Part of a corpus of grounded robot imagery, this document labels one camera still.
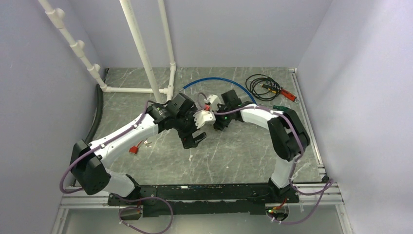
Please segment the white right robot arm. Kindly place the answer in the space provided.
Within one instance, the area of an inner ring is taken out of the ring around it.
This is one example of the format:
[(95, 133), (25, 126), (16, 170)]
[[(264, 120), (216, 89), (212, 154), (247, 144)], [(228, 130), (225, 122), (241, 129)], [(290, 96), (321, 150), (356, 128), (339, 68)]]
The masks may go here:
[(222, 131), (232, 120), (250, 123), (269, 131), (277, 155), (273, 174), (269, 180), (269, 198), (281, 202), (291, 187), (297, 160), (310, 145), (310, 137), (297, 113), (289, 108), (270, 110), (251, 101), (241, 101), (234, 90), (221, 97), (210, 95), (205, 105), (215, 114), (214, 129)]

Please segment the red cable padlock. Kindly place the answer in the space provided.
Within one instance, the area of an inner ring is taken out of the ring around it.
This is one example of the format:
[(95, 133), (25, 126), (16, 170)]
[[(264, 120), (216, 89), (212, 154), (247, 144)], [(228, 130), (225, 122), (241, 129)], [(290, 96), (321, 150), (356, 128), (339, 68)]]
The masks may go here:
[(134, 145), (134, 146), (130, 147), (129, 153), (130, 153), (130, 154), (134, 154), (134, 155), (138, 154), (139, 148), (141, 147), (141, 145), (142, 145), (143, 143), (144, 143), (144, 140), (143, 140), (143, 141), (140, 141), (137, 145)]

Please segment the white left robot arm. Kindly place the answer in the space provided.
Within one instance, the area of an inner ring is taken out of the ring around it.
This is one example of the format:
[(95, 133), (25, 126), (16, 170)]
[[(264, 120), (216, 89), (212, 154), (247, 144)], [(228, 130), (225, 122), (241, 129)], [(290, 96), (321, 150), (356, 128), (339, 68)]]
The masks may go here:
[(183, 148), (195, 148), (206, 138), (195, 122), (198, 111), (194, 101), (179, 93), (166, 103), (148, 101), (143, 113), (115, 132), (101, 139), (74, 144), (67, 173), (71, 173), (88, 195), (107, 191), (120, 195), (125, 203), (135, 204), (140, 198), (139, 184), (127, 174), (109, 170), (112, 163), (133, 145), (163, 131), (174, 129)]

